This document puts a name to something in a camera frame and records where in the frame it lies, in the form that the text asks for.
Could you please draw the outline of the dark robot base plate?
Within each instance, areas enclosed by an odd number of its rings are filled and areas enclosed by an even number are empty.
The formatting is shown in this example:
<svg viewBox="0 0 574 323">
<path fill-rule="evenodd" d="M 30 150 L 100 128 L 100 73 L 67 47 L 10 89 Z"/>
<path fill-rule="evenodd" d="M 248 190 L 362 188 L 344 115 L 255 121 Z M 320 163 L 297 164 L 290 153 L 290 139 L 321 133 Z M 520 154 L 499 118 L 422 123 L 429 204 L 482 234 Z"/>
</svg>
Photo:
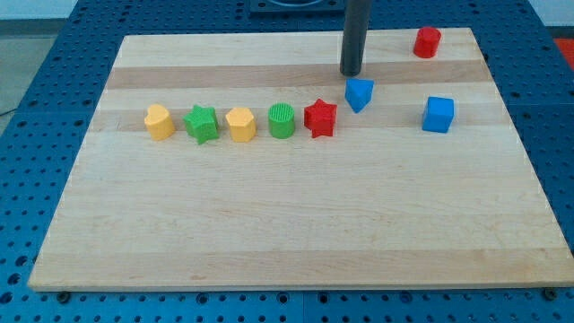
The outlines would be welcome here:
<svg viewBox="0 0 574 323">
<path fill-rule="evenodd" d="M 248 0 L 246 9 L 249 18 L 295 16 L 342 16 L 345 0 Z"/>
</svg>

